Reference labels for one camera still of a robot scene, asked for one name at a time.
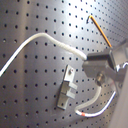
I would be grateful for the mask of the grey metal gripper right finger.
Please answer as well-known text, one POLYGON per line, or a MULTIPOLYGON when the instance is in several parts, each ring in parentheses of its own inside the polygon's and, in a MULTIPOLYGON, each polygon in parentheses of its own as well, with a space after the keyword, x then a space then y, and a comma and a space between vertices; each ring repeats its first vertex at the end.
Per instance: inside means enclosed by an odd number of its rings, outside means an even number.
POLYGON ((116 71, 112 69, 107 61, 85 61, 82 65, 87 77, 94 78, 95 83, 101 86, 108 78, 116 82, 124 80, 124 70, 116 71))

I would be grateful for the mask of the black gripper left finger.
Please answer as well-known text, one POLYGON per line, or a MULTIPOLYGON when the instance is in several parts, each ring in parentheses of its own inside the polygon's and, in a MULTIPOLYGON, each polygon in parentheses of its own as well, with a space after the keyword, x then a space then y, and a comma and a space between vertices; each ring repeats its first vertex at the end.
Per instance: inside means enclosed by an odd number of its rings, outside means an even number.
POLYGON ((111 60, 110 55, 109 55, 108 52, 89 53, 87 55, 87 59, 89 61, 92 61, 92 60, 107 60, 107 61, 110 61, 111 60))

